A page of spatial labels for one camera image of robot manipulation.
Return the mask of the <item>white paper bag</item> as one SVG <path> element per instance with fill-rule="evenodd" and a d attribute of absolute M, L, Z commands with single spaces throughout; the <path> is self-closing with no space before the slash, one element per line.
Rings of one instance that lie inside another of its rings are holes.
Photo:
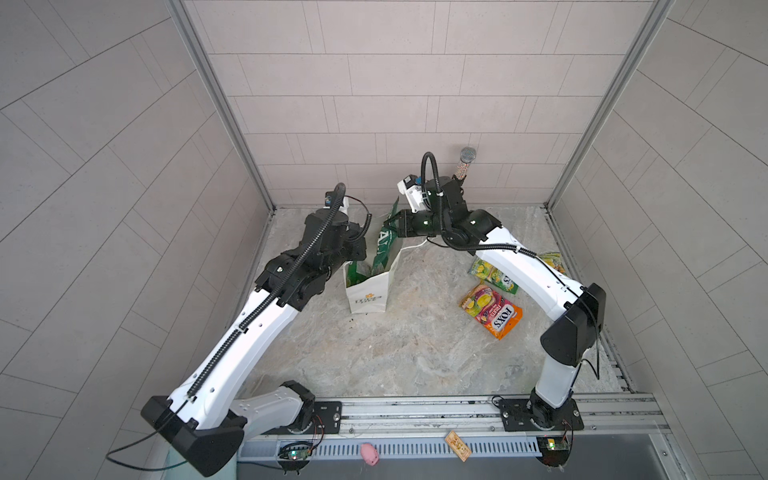
<path fill-rule="evenodd" d="M 376 216 L 372 220 L 369 231 L 366 238 L 366 259 L 365 261 L 370 267 L 376 251 L 377 236 L 382 226 L 383 216 Z M 343 278 L 345 281 L 345 293 L 349 303 L 349 307 L 352 314 L 367 314 L 367 313 L 384 313 L 387 309 L 387 303 L 390 298 L 393 297 L 393 285 L 395 279 L 399 276 L 398 271 L 401 270 L 401 266 L 405 264 L 405 255 L 407 252 L 422 247 L 426 244 L 423 238 L 399 238 L 397 237 L 392 249 L 392 255 L 390 257 L 390 264 L 387 270 L 377 276 L 371 273 L 371 277 L 365 282 L 346 287 L 345 274 L 347 262 L 343 265 Z"/>

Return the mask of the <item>green Fox's spring tea bag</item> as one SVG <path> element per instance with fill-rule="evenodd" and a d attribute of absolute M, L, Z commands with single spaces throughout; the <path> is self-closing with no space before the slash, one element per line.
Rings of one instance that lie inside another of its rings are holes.
<path fill-rule="evenodd" d="M 518 285 L 508 275 L 480 258 L 474 258 L 469 273 L 504 292 L 516 294 L 518 291 Z"/>

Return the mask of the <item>orange Fox's fruits bag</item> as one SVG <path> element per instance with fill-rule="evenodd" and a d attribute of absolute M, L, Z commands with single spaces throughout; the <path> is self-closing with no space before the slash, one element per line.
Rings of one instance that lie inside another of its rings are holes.
<path fill-rule="evenodd" d="M 497 340 L 503 339 L 523 318 L 520 307 L 484 284 L 478 284 L 471 290 L 459 306 Z"/>

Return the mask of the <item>yellow green candy bag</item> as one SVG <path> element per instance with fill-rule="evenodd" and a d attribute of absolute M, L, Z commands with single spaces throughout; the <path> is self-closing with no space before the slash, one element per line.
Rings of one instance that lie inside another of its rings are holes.
<path fill-rule="evenodd" d="M 539 257 L 551 268 L 565 275 L 566 267 L 559 252 L 540 253 Z"/>

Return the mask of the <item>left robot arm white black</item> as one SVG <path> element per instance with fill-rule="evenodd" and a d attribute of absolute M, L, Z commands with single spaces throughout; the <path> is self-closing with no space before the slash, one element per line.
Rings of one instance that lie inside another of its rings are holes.
<path fill-rule="evenodd" d="M 296 381 L 250 399 L 236 395 L 277 335 L 346 262 L 366 255 L 369 226 L 323 208 L 307 216 L 298 247 L 270 260 L 240 316 L 204 362 L 141 415 L 203 477 L 225 467 L 241 444 L 275 429 L 313 432 L 315 397 Z"/>

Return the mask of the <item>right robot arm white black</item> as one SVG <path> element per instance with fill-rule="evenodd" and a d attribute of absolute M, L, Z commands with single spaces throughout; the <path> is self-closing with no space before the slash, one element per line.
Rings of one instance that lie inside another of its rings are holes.
<path fill-rule="evenodd" d="M 605 291 L 595 283 L 585 287 L 554 270 L 490 213 L 469 210 L 461 181 L 454 177 L 424 181 L 409 175 L 398 182 L 398 191 L 409 207 L 385 221 L 388 229 L 400 238 L 439 236 L 447 247 L 490 263 L 552 320 L 540 337 L 546 357 L 526 410 L 539 430 L 573 428 L 573 385 L 585 353 L 602 331 Z"/>

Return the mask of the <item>sparkly silver microphone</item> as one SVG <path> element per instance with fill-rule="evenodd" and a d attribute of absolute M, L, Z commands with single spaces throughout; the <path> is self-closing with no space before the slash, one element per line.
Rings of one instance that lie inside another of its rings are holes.
<path fill-rule="evenodd" d="M 476 149 L 471 146 L 464 147 L 460 151 L 459 162 L 457 164 L 456 173 L 454 174 L 454 176 L 459 181 L 463 181 L 466 178 L 469 167 L 471 166 L 473 161 L 476 159 L 476 156 L 477 156 Z"/>

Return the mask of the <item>left circuit board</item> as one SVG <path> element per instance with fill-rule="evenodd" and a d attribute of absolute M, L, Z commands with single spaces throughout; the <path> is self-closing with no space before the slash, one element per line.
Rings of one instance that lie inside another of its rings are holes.
<path fill-rule="evenodd" d="M 278 464 L 284 471 L 300 471 L 309 464 L 314 445 L 308 441 L 286 444 L 277 454 Z"/>

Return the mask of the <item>circuit board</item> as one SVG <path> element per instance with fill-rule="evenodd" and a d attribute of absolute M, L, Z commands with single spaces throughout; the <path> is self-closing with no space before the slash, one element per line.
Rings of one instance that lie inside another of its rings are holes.
<path fill-rule="evenodd" d="M 541 456 L 537 460 L 547 467 L 564 467 L 571 455 L 571 443 L 564 437 L 537 437 Z"/>
<path fill-rule="evenodd" d="M 278 464 L 284 471 L 300 471 L 309 464 L 314 445 L 308 441 L 286 444 L 277 454 Z"/>

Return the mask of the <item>small wooden tag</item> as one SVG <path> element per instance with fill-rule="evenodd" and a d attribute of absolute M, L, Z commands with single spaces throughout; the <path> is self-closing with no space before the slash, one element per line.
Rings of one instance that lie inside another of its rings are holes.
<path fill-rule="evenodd" d="M 450 450 L 462 461 L 466 462 L 472 455 L 471 448 L 461 439 L 461 437 L 455 432 L 450 431 L 444 441 L 450 448 Z"/>

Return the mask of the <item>right circuit board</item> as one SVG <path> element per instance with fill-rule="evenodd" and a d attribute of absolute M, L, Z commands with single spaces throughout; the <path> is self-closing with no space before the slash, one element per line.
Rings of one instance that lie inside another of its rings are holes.
<path fill-rule="evenodd" d="M 571 443 L 564 437 L 537 437 L 541 456 L 537 460 L 547 467 L 564 467 L 571 455 Z"/>

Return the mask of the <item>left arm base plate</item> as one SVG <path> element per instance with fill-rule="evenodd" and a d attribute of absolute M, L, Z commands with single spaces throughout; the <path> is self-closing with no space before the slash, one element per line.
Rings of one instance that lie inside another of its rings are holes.
<path fill-rule="evenodd" d="M 265 432 L 265 435 L 309 435 L 318 433 L 320 427 L 326 434 L 338 434 L 342 418 L 343 403 L 341 401 L 316 401 L 306 427 L 298 424 L 281 426 Z"/>

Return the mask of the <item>aluminium front rail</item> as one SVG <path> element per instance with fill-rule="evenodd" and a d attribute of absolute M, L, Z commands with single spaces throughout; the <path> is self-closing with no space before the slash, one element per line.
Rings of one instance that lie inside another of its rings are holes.
<path fill-rule="evenodd" d="M 549 430 L 537 428 L 526 394 L 499 396 L 320 398 L 330 430 L 324 441 L 373 438 L 545 437 L 667 434 L 671 427 L 651 394 L 592 393 L 573 396 L 570 409 Z"/>

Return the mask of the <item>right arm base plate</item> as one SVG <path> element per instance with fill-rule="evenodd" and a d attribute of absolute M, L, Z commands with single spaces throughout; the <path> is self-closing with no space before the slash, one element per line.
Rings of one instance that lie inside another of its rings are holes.
<path fill-rule="evenodd" d="M 556 431 L 584 429 L 584 422 L 573 398 L 554 408 L 538 397 L 513 399 L 496 397 L 492 404 L 499 410 L 506 432 Z"/>

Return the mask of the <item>pink pig toy on rail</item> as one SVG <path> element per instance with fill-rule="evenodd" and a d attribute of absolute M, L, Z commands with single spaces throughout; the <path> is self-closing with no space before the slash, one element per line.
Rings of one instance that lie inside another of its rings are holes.
<path fill-rule="evenodd" d="M 379 453 L 377 449 L 370 443 L 363 443 L 360 446 L 360 455 L 363 461 L 369 466 L 375 466 L 379 463 Z"/>

